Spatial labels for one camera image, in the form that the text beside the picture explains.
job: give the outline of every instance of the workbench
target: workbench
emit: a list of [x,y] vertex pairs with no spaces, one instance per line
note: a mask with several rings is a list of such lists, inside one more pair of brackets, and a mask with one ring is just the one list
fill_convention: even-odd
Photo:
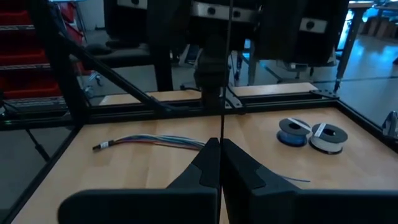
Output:
[[[351,22],[351,25],[349,27],[349,31],[348,31],[348,35],[346,38],[346,42],[344,44],[344,48],[342,50],[341,56],[338,57],[339,59],[339,64],[338,64],[338,68],[337,68],[337,74],[336,74],[336,86],[335,86],[335,91],[337,91],[338,87],[340,87],[340,81],[341,79],[344,77],[344,72],[347,68],[347,64],[348,64],[348,60],[349,57],[351,55],[351,51],[353,50],[353,46],[354,46],[354,42],[356,39],[356,36],[358,34],[359,31],[359,25],[362,22],[362,17],[363,14],[366,12],[366,10],[368,10],[369,8],[371,8],[374,5],[373,1],[350,1],[348,8],[352,10],[354,16],[353,16],[353,20]],[[254,81],[256,78],[256,67],[257,67],[257,63],[259,61],[258,58],[256,58],[254,56],[254,49],[256,48],[256,46],[251,43],[251,47],[249,50],[249,57],[246,58],[243,55],[243,59],[246,63],[248,63],[249,65],[249,81],[248,81],[248,85],[254,85]]]
[[[235,88],[239,96],[307,92],[309,83]],[[200,97],[194,91],[150,93],[160,101]],[[107,96],[102,105],[136,103],[129,95]],[[294,117],[310,125],[330,123],[349,136],[341,154],[310,146],[297,149],[276,139],[279,121]],[[302,189],[398,189],[398,155],[335,108],[228,115],[225,137],[275,173],[310,183]],[[56,223],[67,197],[86,189],[165,188],[191,163],[197,151],[146,144],[122,144],[94,153],[101,142],[133,134],[167,134],[207,142],[220,136],[220,116],[163,119],[82,127],[12,223]],[[228,223],[224,200],[220,223]]]

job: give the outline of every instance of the black bracket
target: black bracket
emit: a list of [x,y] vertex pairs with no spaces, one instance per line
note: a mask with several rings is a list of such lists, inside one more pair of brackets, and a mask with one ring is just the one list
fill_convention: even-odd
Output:
[[333,93],[330,90],[311,90],[310,93],[318,96],[323,96],[329,99],[334,99],[334,100],[340,99],[340,97],[336,93]]

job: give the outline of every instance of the chair leg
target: chair leg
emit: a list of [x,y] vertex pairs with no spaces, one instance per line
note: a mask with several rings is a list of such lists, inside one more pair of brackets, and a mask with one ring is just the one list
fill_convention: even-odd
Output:
[[312,76],[313,76],[313,72],[314,72],[314,68],[313,68],[313,67],[311,67],[311,69],[310,69],[310,77],[312,77]]

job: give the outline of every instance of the spool center hole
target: spool center hole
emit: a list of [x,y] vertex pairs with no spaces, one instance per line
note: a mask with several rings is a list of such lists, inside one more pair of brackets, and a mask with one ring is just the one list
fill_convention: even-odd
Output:
[[323,130],[323,133],[325,133],[325,134],[327,134],[327,135],[329,135],[329,136],[334,136],[334,135],[336,135],[335,131],[334,131],[334,130],[330,130],[330,129],[324,129],[324,130]]
[[300,125],[298,125],[298,124],[295,124],[295,123],[291,123],[291,124],[289,124],[289,127],[290,128],[292,128],[292,129],[294,129],[294,130],[298,130],[298,129],[300,129],[301,127],[300,127]]

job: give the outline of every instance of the white wire spool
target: white wire spool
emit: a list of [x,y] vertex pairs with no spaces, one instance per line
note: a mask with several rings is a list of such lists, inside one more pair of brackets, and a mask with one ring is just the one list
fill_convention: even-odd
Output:
[[317,124],[312,128],[310,145],[322,153],[336,155],[343,151],[348,135],[341,128],[331,124]]

